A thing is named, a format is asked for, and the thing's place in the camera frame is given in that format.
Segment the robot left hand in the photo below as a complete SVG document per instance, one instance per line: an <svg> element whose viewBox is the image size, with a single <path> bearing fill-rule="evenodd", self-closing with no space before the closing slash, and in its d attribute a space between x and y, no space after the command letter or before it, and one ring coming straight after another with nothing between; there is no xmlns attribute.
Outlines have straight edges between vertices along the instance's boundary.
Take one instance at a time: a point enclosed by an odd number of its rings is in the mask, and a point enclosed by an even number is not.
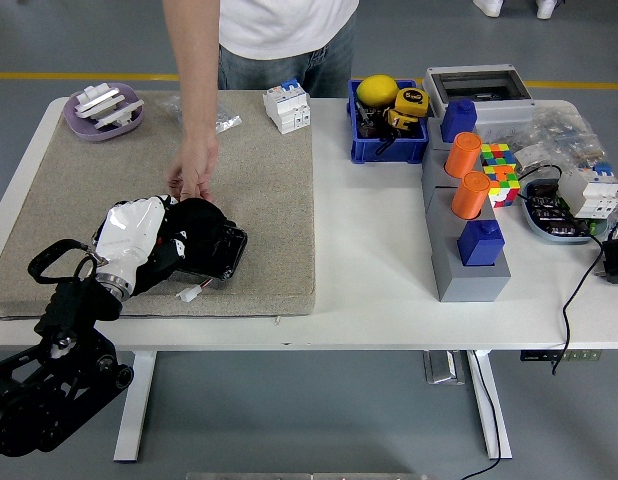
<svg viewBox="0 0 618 480"><path fill-rule="evenodd" d="M171 196L159 195L113 206L96 240L95 252L105 261L96 272L131 283L148 261L167 208L175 203Z"/></svg>

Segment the person's right hand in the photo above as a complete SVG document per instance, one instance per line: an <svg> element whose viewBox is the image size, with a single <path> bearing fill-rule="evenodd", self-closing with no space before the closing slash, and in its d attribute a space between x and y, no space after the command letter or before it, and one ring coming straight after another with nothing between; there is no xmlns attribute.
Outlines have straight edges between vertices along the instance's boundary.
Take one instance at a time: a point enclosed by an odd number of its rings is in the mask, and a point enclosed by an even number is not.
<svg viewBox="0 0 618 480"><path fill-rule="evenodd" d="M210 134L185 134L165 173L169 193L183 201L202 198L212 202L210 183L219 156L219 142Z"/></svg>

